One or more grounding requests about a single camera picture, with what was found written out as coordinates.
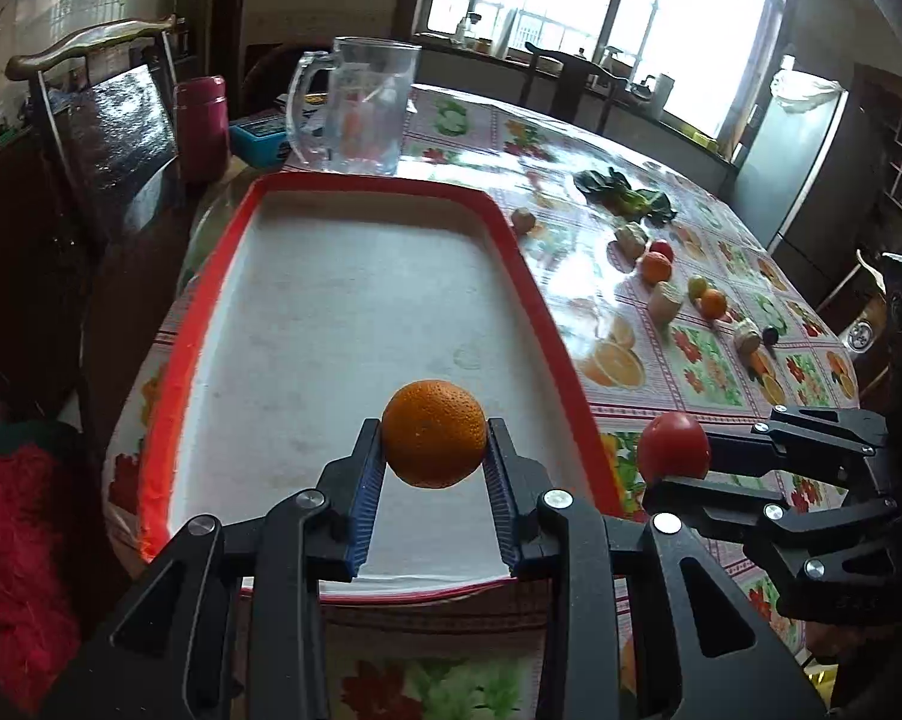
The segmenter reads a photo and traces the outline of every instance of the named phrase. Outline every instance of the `orange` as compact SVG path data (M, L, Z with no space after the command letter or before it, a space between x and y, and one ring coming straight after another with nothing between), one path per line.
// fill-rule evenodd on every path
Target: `orange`
M721 290L704 290L700 295L699 308L704 319L720 319L727 313L727 298Z
M387 464L406 483L448 488L481 464L487 429L470 392L425 379L395 392L380 418L380 438Z
M667 281L670 278L670 260L659 251L649 251L637 261L641 278L649 284Z

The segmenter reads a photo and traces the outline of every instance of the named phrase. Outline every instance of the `pitcher handle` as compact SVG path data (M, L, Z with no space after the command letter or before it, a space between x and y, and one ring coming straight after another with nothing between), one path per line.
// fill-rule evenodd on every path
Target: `pitcher handle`
M308 167L320 168L327 157L327 149L316 138L304 131L304 95L308 94L310 82L319 70L334 69L334 55L329 52L304 52L297 63L294 78L287 89L287 106L284 113L287 141L298 158Z

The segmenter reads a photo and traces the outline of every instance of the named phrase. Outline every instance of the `bottle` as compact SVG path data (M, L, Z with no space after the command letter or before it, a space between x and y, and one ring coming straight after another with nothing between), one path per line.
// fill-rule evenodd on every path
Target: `bottle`
M664 106L668 104L673 88L675 80L670 76L661 73L654 79L654 93L651 94L651 102L648 105L648 116L651 119L660 119L664 114Z
M451 38L451 42L456 46L464 45L464 37L467 34L467 28L470 25L467 19L467 14L465 13L460 17L459 22L457 22L457 29L454 30L454 37Z
M481 20L481 14L472 11L465 18L468 23L464 29L464 47L473 52L478 47L478 22Z
M227 170L230 139L221 76L190 79L174 90L177 151L185 183L217 181Z

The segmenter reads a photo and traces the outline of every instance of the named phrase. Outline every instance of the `white plastic bag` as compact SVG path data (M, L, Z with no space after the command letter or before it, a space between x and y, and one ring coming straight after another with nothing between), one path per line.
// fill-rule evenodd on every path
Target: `white plastic bag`
M788 113L814 110L836 98L842 91L837 81L819 79L797 70L781 70L771 81L771 95Z

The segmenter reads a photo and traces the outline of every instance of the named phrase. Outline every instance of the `tablecloth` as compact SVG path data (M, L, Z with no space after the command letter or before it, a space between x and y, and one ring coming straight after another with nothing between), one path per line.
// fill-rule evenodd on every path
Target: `tablecloth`
M428 86L415 86L412 101L416 110L407 116L397 175L477 188L507 213L526 207L536 215L537 225L521 247L579 370L630 517L644 517L636 443L646 423L664 410L687 410L705 426L750 432L774 404L857 406L854 370L841 343L715 196L635 151L522 108ZM286 168L294 167L291 159ZM668 327L655 328L646 309L649 289L632 274L633 264L615 240L625 220L588 204L574 188L574 172L606 172L608 167L620 170L635 188L668 194L678 216L663 227L645 223L646 229L651 237L672 244L675 285L683 288L689 276L702 274L723 290L728 298L724 317L705 322L685 300ZM140 455L193 287L191 281L155 338L107 453L102 495L118 549L121 544L131 550L136 546ZM780 336L776 346L742 360L732 341L733 324L742 317L751 317L760 327L774 326ZM726 481L776 488L802 511L834 507L843 495L842 490L779 472L759 481ZM738 546L716 541L706 541L706 546L790 649L800 650L802 624L777 615L777 593L766 574ZM494 632L505 635L497 628L502 608L510 610L505 654L480 662L467 655L466 637L445 637L447 646L435 643L443 639L433 636L433 619L444 620L447 608L415 616L413 624L408 611L366 610L357 617L345 615L343 621L340 610L330 611L329 625L343 626L344 632L388 631L392 643L390 637L428 634L422 638L428 642L423 649L385 647L377 656L368 653L380 645L380 637L368 643L359 635L334 635L329 644L334 716L443 717L428 709L428 702L434 704L433 696L440 694L444 704L452 695L463 702L463 713L453 717L531 717L545 605L529 604L526 598L517 602L514 592L499 590L498 595L507 598L493 613L462 614L448 624L456 634L470 632L480 638L490 635L487 626L495 620ZM617 604L625 641L630 621L624 584ZM518 654L512 652L515 646ZM487 649L486 642L480 649ZM493 707L487 702L490 694L497 696ZM374 701L380 706L372 707ZM380 702L404 713L374 714L386 709Z

